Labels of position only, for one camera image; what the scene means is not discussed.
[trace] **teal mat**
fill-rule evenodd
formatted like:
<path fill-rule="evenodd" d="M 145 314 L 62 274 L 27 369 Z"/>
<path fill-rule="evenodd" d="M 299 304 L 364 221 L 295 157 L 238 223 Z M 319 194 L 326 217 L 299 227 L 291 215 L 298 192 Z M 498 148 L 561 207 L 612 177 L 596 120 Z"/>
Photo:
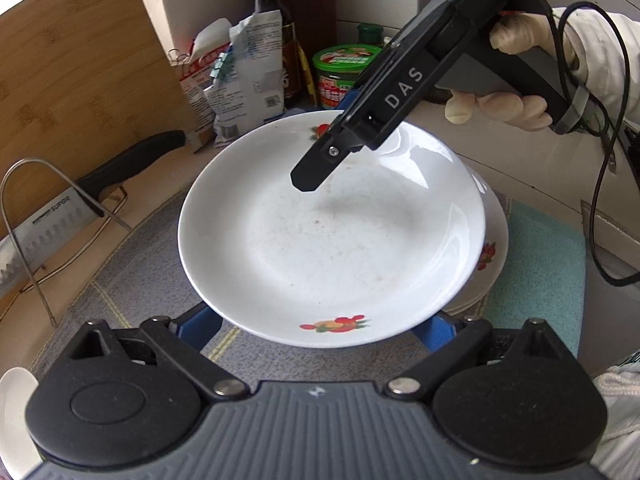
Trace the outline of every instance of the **teal mat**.
<path fill-rule="evenodd" d="M 516 201 L 507 220 L 507 261 L 482 304 L 482 316 L 500 328 L 519 328 L 529 317 L 543 317 L 576 355 L 584 306 L 584 237 Z"/>

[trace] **metal rack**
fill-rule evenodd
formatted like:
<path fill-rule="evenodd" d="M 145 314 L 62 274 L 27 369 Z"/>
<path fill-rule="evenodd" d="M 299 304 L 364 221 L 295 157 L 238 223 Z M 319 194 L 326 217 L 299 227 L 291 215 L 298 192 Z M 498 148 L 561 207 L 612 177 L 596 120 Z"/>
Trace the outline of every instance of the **metal rack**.
<path fill-rule="evenodd" d="M 102 222 L 98 230 L 91 236 L 91 238 L 89 238 L 89 240 L 87 240 L 87 242 L 82 246 L 82 248 L 80 248 L 72 257 L 70 257 L 66 262 L 64 262 L 60 266 L 56 267 L 53 270 L 50 270 L 44 276 L 37 279 L 34 276 L 36 271 L 32 271 L 31 267 L 27 263 L 27 260 L 24 256 L 24 252 L 20 247 L 20 243 L 17 237 L 15 236 L 14 228 L 11 226 L 9 219 L 7 218 L 6 208 L 4 206 L 4 190 L 6 189 L 6 184 L 9 180 L 9 177 L 12 175 L 12 173 L 15 170 L 17 170 L 21 166 L 24 166 L 25 164 L 43 164 L 44 166 L 47 166 L 51 171 L 53 171 L 60 178 L 65 180 L 71 187 L 73 187 L 78 192 L 79 195 L 81 195 L 82 197 L 84 197 L 84 199 L 89 201 L 92 205 L 94 205 L 95 207 L 103 211 L 107 217 L 104 219 L 104 221 Z M 15 300 L 17 300 L 17 298 L 21 294 L 25 294 L 35 288 L 38 293 L 38 296 L 40 297 L 40 301 L 42 302 L 45 308 L 45 311 L 49 316 L 49 320 L 51 324 L 53 325 L 54 328 L 58 326 L 58 322 L 55 316 L 53 316 L 49 303 L 47 302 L 47 298 L 44 296 L 44 293 L 42 292 L 40 285 L 46 282 L 49 278 L 52 278 L 53 276 L 58 274 L 59 272 L 62 272 L 62 270 L 66 269 L 69 265 L 71 265 L 74 261 L 76 261 L 80 257 L 80 255 L 83 254 L 95 242 L 95 240 L 98 238 L 98 236 L 100 236 L 100 234 L 104 231 L 105 227 L 107 227 L 107 224 L 112 219 L 116 221 L 119 225 L 124 227 L 129 233 L 133 231 L 133 228 L 131 226 L 129 226 L 124 220 L 122 220 L 121 218 L 119 218 L 119 216 L 117 216 L 117 213 L 122 209 L 122 207 L 125 205 L 125 203 L 129 198 L 129 195 L 127 194 L 126 190 L 122 186 L 120 186 L 118 189 L 122 193 L 122 198 L 118 200 L 118 203 L 116 204 L 115 208 L 113 209 L 113 211 L 111 211 L 105 206 L 103 206 L 100 202 L 95 200 L 93 197 L 91 197 L 84 189 L 82 189 L 80 186 L 78 186 L 78 184 L 76 184 L 73 180 L 71 180 L 68 176 L 66 176 L 65 173 L 60 171 L 57 167 L 55 167 L 50 162 L 47 162 L 46 160 L 43 160 L 41 158 L 24 158 L 22 160 L 19 160 L 14 165 L 12 165 L 12 167 L 9 168 L 9 170 L 4 174 L 4 177 L 2 178 L 2 182 L 0 183 L 0 213 L 2 213 L 2 220 L 4 221 L 4 225 L 7 229 L 9 238 L 11 238 L 11 242 L 14 245 L 14 248 L 18 253 L 18 256 L 20 257 L 20 262 L 24 267 L 24 270 L 26 271 L 31 283 L 21 288 L 18 294 L 16 294 L 16 296 L 12 299 L 7 309 L 0 315 L 0 321 L 2 321 L 2 318 L 4 318 L 6 313 L 15 303 Z"/>

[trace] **kitchen knife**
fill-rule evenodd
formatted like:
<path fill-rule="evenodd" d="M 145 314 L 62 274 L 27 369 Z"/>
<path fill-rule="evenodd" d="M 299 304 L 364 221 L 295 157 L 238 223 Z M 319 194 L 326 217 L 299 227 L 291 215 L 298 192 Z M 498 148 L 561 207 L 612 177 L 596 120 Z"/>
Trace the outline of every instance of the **kitchen knife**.
<path fill-rule="evenodd" d="M 184 146 L 184 132 L 174 130 L 147 137 L 77 181 L 98 200 L 100 192 L 135 176 L 165 153 Z M 30 268 L 35 271 L 78 232 L 104 212 L 70 187 L 14 229 Z M 11 238 L 0 241 L 0 298 L 27 278 Z"/>

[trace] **human hand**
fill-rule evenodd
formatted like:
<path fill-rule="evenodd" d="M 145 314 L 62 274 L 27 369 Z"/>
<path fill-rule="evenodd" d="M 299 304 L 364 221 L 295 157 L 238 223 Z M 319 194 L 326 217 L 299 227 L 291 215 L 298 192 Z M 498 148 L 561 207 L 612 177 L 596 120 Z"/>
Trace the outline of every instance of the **human hand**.
<path fill-rule="evenodd" d="M 538 14 L 512 14 L 505 16 L 492 29 L 491 46 L 505 54 L 520 54 L 535 46 L 541 47 L 556 58 L 551 28 L 545 16 Z M 569 66 L 577 55 L 567 34 L 564 35 L 564 53 Z M 464 124 L 478 107 L 494 120 L 502 121 L 523 130 L 535 131 L 546 128 L 552 118 L 546 113 L 546 100 L 537 95 L 519 97 L 508 92 L 496 92 L 484 97 L 452 91 L 445 107 L 445 117 L 451 123 Z"/>

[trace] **screw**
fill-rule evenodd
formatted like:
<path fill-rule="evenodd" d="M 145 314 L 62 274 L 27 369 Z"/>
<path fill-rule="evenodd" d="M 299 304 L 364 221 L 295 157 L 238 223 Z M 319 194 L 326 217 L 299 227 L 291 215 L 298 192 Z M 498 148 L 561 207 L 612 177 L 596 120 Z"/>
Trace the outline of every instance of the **screw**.
<path fill-rule="evenodd" d="M 238 379 L 222 379 L 213 386 L 213 391 L 223 397 L 238 397 L 246 390 L 246 384 Z"/>
<path fill-rule="evenodd" d="M 390 380 L 387 386 L 398 395 L 414 394 L 420 389 L 420 383 L 412 377 L 396 377 Z"/>

